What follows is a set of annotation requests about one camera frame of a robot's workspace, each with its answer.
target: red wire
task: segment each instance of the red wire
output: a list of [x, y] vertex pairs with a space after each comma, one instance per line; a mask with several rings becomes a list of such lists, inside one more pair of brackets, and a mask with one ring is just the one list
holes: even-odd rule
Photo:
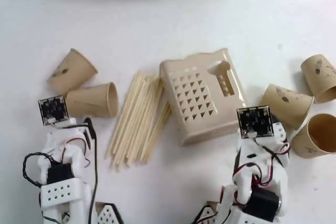
[[213, 215], [205, 216], [205, 217], [203, 217], [202, 219], [199, 219], [199, 220], [196, 222], [196, 224], [199, 224], [199, 223], [201, 223], [202, 221], [205, 221], [205, 220], [207, 220], [207, 219], [211, 219], [212, 217], [215, 217], [215, 216], [217, 215], [217, 213], [218, 213], [218, 212], [215, 212]]
[[75, 137], [75, 138], [72, 138], [72, 139], [68, 140], [66, 143], [68, 144], [68, 143], [70, 143], [74, 140], [82, 140], [83, 141], [83, 143], [84, 143], [84, 156], [85, 156], [85, 153], [86, 153], [86, 142], [85, 142], [85, 140], [82, 139], [81, 137]]
[[63, 158], [64, 158], [64, 153], [65, 153], [66, 148], [64, 147], [63, 152], [62, 152], [62, 158], [61, 158], [61, 163], [63, 164]]
[[[285, 155], [285, 154], [289, 153], [289, 151], [290, 151], [290, 146], [289, 146], [288, 143], [284, 144], [284, 145], [281, 147], [280, 150], [282, 150], [282, 149], [283, 149], [284, 147], [286, 147], [286, 146], [288, 146], [287, 150], [285, 150], [284, 152], [281, 152], [281, 153], [275, 153], [275, 154], [276, 154], [276, 155]], [[274, 168], [273, 168], [273, 159], [274, 159], [274, 157], [271, 158], [271, 167], [270, 167], [270, 171], [269, 171], [269, 179], [268, 179], [268, 181], [266, 181], [266, 182], [263, 182], [263, 183], [261, 182], [261, 179], [262, 179], [261, 169], [260, 169], [260, 167], [259, 167], [256, 163], [252, 163], [252, 162], [246, 163], [246, 164], [244, 164], [244, 165], [238, 167], [238, 168], [236, 169], [236, 171], [233, 173], [233, 176], [235, 176], [235, 175], [236, 175], [241, 169], [243, 169], [243, 167], [245, 167], [246, 165], [248, 165], [248, 164], [253, 165], [253, 166], [255, 165], [255, 166], [257, 166], [258, 169], [259, 169], [259, 172], [260, 172], [260, 178], [259, 178], [259, 179], [255, 179], [255, 178], [253, 178], [252, 182], [253, 182], [254, 184], [257, 184], [257, 185], [268, 186], [269, 183], [270, 183], [270, 182], [272, 181], [272, 179], [273, 179], [273, 170], [274, 170]]]

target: paper cup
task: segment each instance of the paper cup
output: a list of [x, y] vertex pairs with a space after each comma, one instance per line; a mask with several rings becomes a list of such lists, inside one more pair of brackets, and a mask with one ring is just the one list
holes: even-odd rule
[[69, 114], [114, 117], [118, 113], [118, 94], [113, 82], [70, 91], [66, 97]]
[[47, 82], [58, 94], [76, 89], [98, 71], [80, 52], [71, 48]]
[[272, 114], [297, 130], [308, 115], [313, 102], [314, 97], [270, 84], [260, 105], [269, 105]]
[[301, 70], [316, 103], [336, 98], [336, 69], [323, 55], [309, 57], [301, 64]]
[[329, 114], [313, 116], [294, 137], [291, 146], [304, 158], [335, 154], [336, 118]]

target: white plastic bracket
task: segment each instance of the white plastic bracket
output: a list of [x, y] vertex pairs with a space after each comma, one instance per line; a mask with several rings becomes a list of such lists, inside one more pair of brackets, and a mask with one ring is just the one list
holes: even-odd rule
[[71, 178], [41, 187], [41, 209], [81, 199], [82, 181]]
[[98, 224], [119, 224], [112, 206], [105, 205], [98, 216]]

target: circuit board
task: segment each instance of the circuit board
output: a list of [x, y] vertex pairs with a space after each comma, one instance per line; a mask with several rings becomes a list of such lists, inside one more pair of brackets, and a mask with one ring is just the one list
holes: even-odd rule
[[274, 136], [269, 106], [237, 109], [242, 138]]
[[44, 126], [69, 119], [63, 95], [39, 100], [38, 105]]

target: perforated plate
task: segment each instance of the perforated plate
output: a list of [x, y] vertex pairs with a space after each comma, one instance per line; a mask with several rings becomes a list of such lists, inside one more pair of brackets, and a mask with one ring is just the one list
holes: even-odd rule
[[81, 199], [82, 182], [71, 178], [41, 187], [41, 209]]
[[216, 113], [208, 87], [197, 68], [172, 72], [170, 79], [184, 122], [200, 120]]
[[98, 216], [98, 224], [120, 224], [112, 206], [105, 205]]

